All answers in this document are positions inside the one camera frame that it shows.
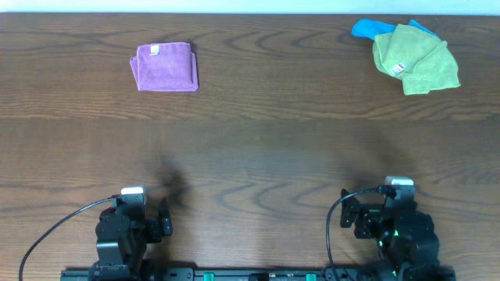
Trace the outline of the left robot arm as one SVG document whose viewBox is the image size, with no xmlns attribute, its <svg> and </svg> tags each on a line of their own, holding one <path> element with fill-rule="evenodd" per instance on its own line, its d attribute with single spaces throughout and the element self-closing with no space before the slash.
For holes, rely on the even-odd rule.
<svg viewBox="0 0 500 281">
<path fill-rule="evenodd" d="M 98 261 L 88 270 L 87 280 L 161 280 L 163 274 L 144 259 L 149 244 L 157 244 L 173 233 L 166 199 L 158 215 L 145 216 L 145 197 L 117 195 L 112 207 L 103 211 L 95 228 Z"/>
</svg>

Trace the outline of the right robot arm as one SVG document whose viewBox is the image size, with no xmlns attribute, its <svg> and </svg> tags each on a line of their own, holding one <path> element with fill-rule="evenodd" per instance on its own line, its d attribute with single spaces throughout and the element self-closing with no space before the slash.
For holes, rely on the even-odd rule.
<svg viewBox="0 0 500 281">
<path fill-rule="evenodd" d="M 374 239 L 380 258 L 400 280 L 441 280 L 439 240 L 430 215 L 419 212 L 411 186 L 379 186 L 382 205 L 362 204 L 341 191 L 340 227 L 354 226 L 357 239 Z"/>
</svg>

